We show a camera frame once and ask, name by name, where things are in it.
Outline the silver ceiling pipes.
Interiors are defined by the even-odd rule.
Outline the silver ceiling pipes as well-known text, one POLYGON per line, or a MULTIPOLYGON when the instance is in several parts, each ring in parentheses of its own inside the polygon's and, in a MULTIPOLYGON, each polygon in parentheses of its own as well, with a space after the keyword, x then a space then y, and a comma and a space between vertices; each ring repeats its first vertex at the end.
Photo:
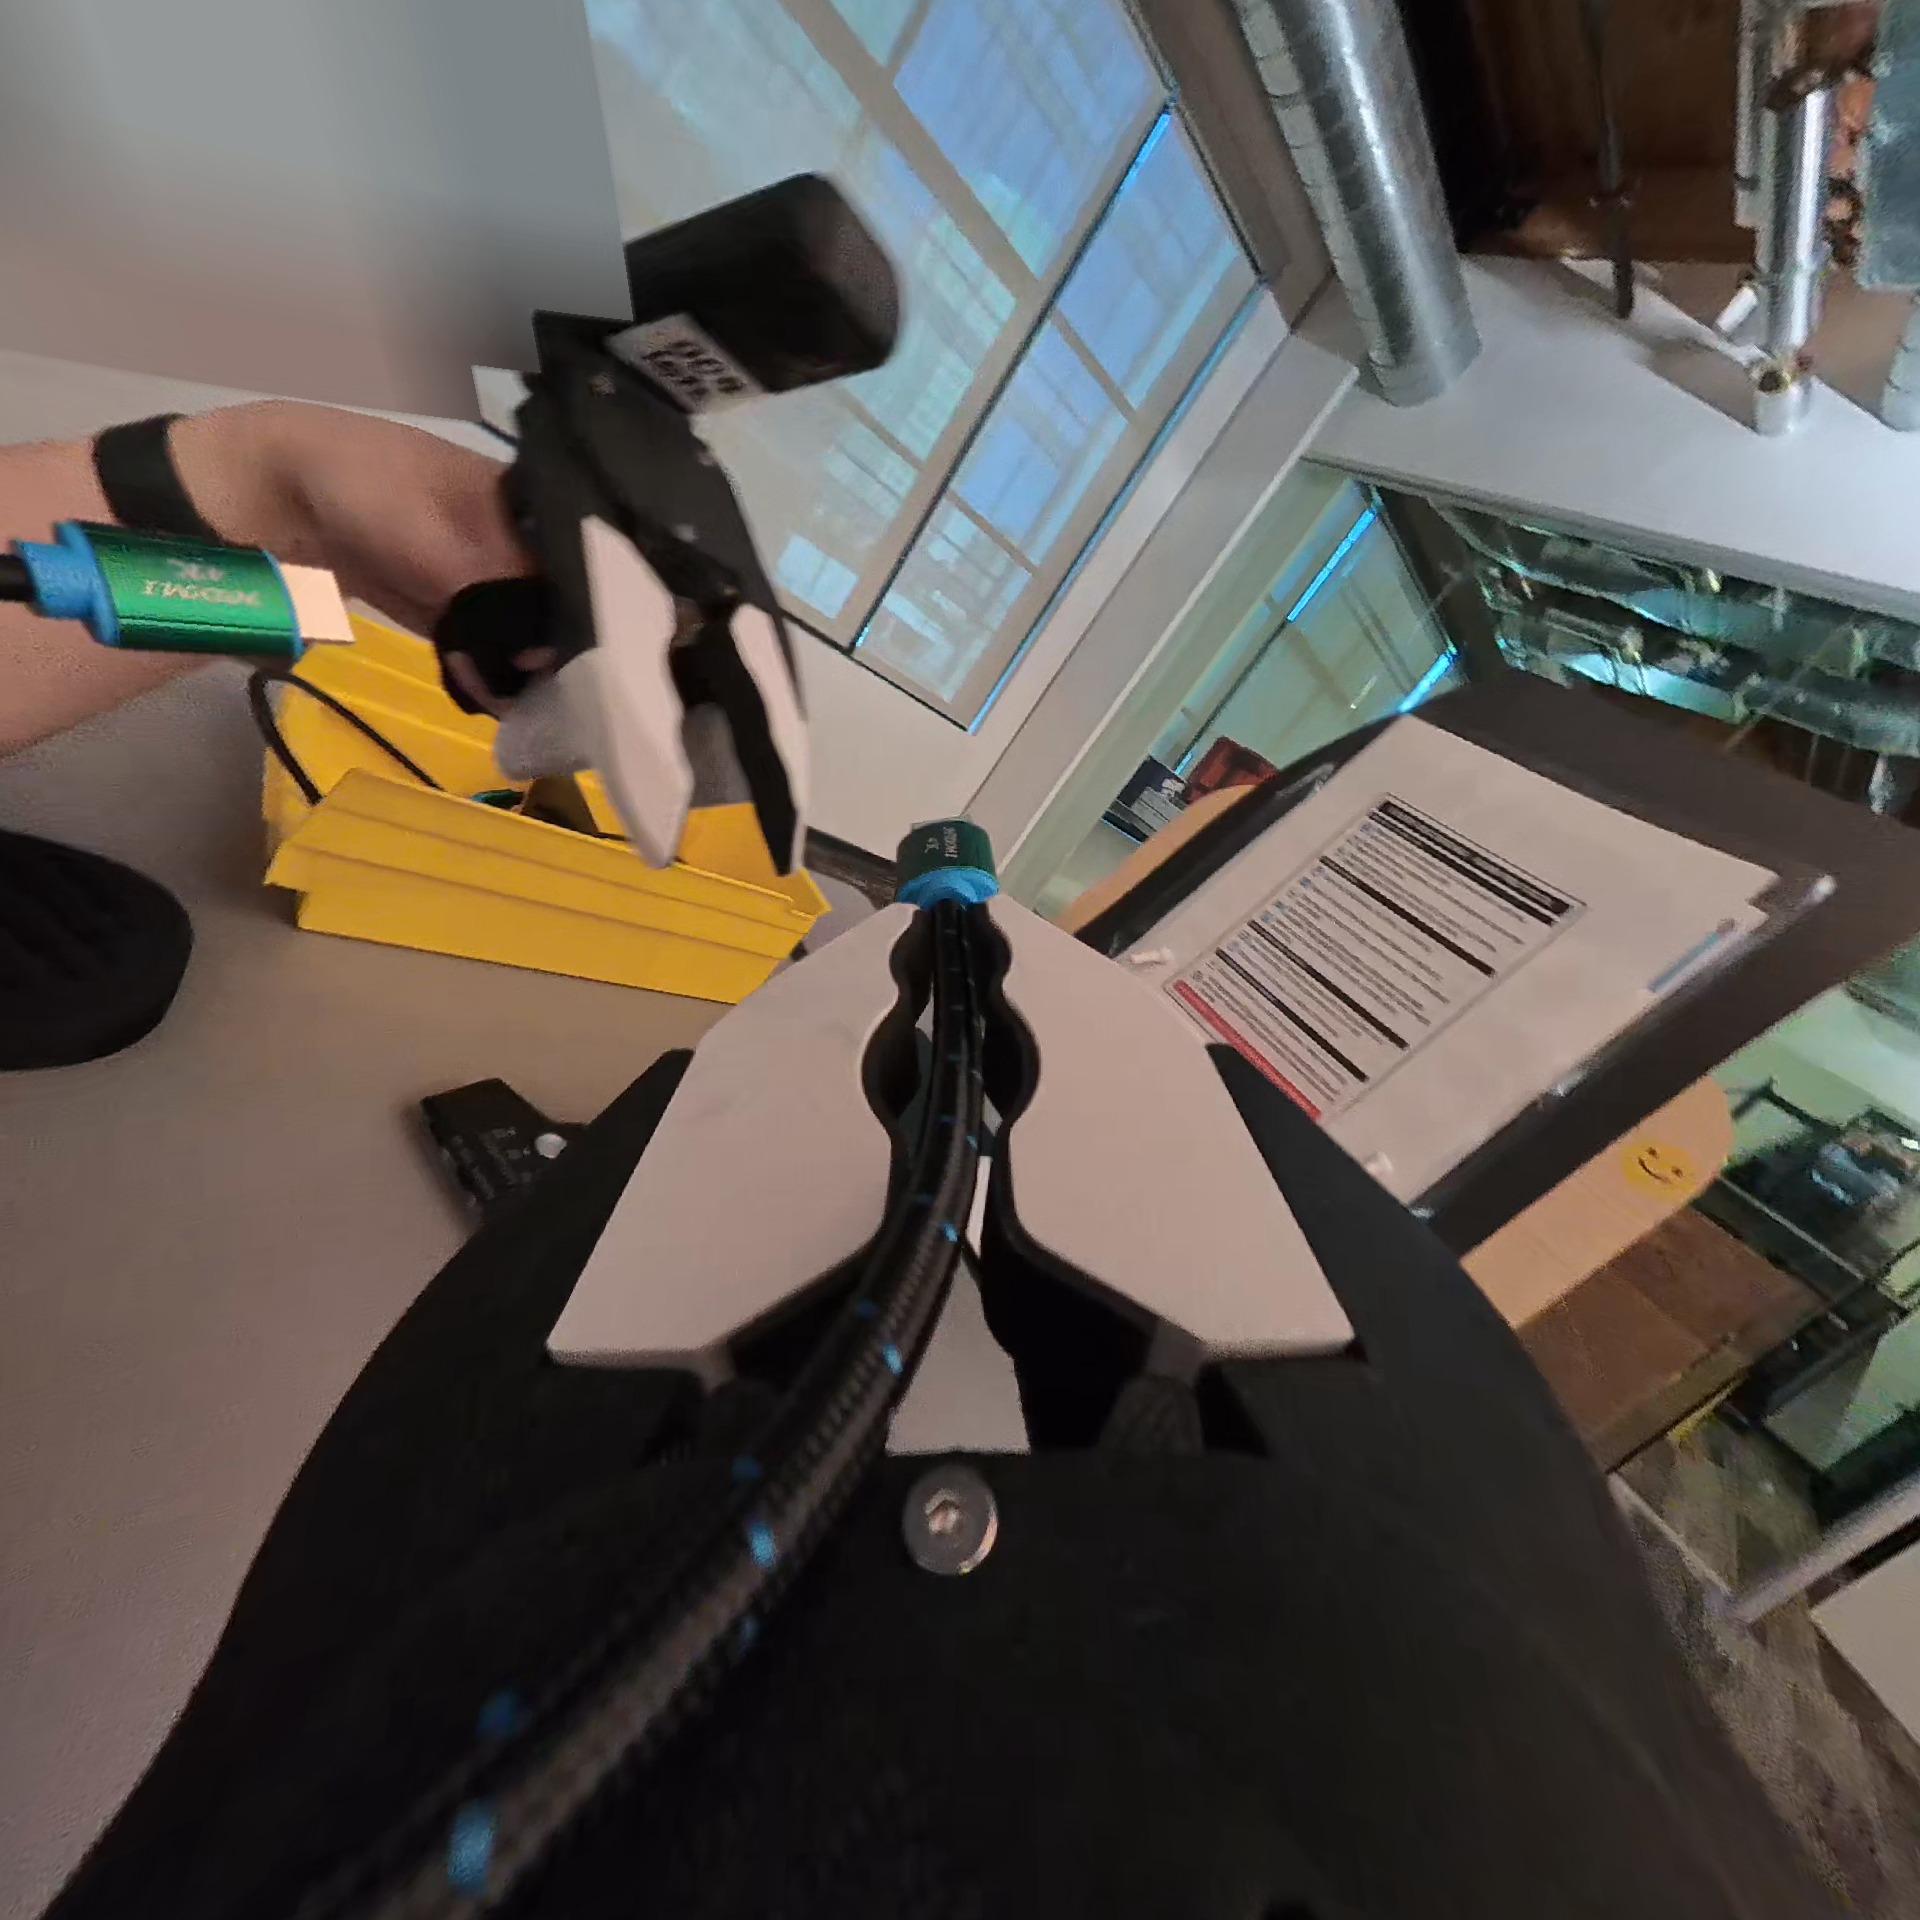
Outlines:
POLYGON ((1812 415, 1812 341, 1823 287, 1844 268, 1873 292, 1918 286, 1918 6, 1873 3, 1863 51, 1819 51, 1822 3, 1745 2, 1734 64, 1734 217, 1753 239, 1744 361, 1755 433, 1812 415))

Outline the black wristband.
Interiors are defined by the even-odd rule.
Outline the black wristband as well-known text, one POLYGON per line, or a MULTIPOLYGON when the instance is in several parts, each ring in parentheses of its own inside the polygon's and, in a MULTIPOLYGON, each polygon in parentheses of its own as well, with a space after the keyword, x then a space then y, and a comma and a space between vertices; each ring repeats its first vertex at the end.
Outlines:
POLYGON ((111 524, 133 533, 226 545, 186 488, 173 454, 181 412, 116 421, 92 435, 89 457, 111 524))

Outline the red and blue box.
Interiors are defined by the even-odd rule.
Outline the red and blue box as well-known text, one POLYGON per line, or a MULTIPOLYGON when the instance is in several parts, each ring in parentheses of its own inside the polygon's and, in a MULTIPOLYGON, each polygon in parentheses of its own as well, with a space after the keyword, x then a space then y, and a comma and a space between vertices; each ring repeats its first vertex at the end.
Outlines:
POLYGON ((1276 771, 1271 760, 1227 735, 1214 738, 1183 769, 1145 756, 1102 809, 1102 822, 1141 843, 1172 825, 1192 803, 1212 794, 1257 785, 1276 771))

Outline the large window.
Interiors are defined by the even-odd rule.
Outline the large window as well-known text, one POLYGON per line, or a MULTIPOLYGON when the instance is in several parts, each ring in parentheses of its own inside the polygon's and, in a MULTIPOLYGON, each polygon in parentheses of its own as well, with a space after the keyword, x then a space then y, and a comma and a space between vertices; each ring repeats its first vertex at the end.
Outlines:
POLYGON ((781 609, 972 730, 1222 356, 1328 270, 1268 3, 588 2, 638 237, 795 174, 875 232, 875 371, 713 438, 781 609))

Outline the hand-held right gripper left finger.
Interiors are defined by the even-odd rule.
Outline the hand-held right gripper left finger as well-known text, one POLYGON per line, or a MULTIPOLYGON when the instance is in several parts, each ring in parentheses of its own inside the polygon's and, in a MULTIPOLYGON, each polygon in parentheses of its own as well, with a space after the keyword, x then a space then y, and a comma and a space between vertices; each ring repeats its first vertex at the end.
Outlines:
POLYGON ((696 1043, 546 1336, 553 1362, 730 1370, 735 1336, 875 1236, 894 1149, 862 1067, 911 924, 879 907, 696 1043))

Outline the wooden rimmed instruction sign board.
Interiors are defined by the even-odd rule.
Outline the wooden rimmed instruction sign board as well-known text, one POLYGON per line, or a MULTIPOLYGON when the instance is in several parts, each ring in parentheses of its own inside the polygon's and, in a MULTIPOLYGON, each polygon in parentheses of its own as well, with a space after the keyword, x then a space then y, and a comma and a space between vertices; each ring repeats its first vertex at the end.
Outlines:
POLYGON ((1454 1242, 1713 1070, 1716 995, 1844 868, 1803 797, 1508 678, 1197 807, 1073 936, 1454 1242))

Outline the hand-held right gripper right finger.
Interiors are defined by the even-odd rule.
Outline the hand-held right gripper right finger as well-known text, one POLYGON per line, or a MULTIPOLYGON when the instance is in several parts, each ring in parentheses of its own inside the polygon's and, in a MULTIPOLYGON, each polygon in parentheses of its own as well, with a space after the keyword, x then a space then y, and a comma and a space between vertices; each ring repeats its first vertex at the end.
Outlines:
POLYGON ((1000 1115, 980 1254, 1033 1447, 1092 1447, 1140 1378, 1344 1355, 1353 1323, 1206 1041, 1121 963, 980 907, 1000 1115))

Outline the yellow plastic bin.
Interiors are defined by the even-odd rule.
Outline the yellow plastic bin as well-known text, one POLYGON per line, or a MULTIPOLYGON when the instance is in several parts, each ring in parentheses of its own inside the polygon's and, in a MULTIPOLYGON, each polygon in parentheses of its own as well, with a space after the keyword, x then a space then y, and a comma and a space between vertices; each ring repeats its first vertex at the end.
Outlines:
POLYGON ((350 613, 350 642, 261 696, 261 877, 306 932, 735 1003, 827 915, 777 874, 752 803, 698 807, 648 866, 594 773, 588 830, 539 818, 495 723, 444 692, 428 639, 350 613))

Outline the black ribbed pad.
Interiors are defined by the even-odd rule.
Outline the black ribbed pad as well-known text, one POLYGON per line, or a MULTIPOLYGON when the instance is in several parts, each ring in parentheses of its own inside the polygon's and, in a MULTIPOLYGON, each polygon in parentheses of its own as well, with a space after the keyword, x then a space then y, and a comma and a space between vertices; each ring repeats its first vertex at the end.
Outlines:
POLYGON ((87 1063, 145 1039, 194 951, 179 899, 99 854, 2 831, 2 1070, 87 1063))

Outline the person's left forearm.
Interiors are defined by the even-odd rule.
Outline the person's left forearm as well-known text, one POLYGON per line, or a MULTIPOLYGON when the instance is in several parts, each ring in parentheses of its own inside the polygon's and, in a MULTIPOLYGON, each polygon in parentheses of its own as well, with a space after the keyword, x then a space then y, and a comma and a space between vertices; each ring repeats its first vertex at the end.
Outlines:
MULTIPOLYGON (((183 414, 171 428, 177 472, 208 524, 229 545, 295 560, 300 518, 276 476, 273 408, 183 414)), ((87 439, 5 444, 2 535, 47 539, 67 519, 117 525, 98 488, 87 439)), ((179 656, 99 644, 73 622, 37 616, 19 601, 2 612, 2 753, 45 741, 117 708, 186 670, 179 656)))

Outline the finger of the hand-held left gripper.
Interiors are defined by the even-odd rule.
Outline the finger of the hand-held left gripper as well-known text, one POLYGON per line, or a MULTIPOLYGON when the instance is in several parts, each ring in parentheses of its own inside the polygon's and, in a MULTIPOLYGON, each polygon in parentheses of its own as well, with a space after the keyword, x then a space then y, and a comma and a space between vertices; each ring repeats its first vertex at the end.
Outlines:
POLYGON ((781 622, 738 600, 708 642, 708 671, 766 849, 789 874, 803 863, 811 738, 781 622))
POLYGON ((591 719, 588 766, 636 854, 667 868, 694 800, 686 708, 673 682, 678 604, 634 539, 599 515, 580 527, 591 647, 578 690, 591 719))

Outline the person's left hand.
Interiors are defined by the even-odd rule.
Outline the person's left hand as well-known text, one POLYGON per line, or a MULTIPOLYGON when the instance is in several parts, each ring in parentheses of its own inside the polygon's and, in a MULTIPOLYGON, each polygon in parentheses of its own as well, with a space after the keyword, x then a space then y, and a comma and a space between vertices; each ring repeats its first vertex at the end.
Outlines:
POLYGON ((189 414, 166 435, 205 525, 328 569, 350 601, 428 635, 466 588, 529 573, 505 468, 410 424, 298 399, 189 414))

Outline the silver ventilation duct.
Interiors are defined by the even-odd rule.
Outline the silver ventilation duct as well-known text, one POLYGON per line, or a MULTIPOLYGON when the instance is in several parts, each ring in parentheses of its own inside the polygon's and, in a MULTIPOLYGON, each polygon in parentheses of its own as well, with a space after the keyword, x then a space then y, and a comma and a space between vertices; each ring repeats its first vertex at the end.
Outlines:
POLYGON ((1236 2, 1233 12, 1374 391, 1398 408, 1436 399, 1481 341, 1398 6, 1236 2))

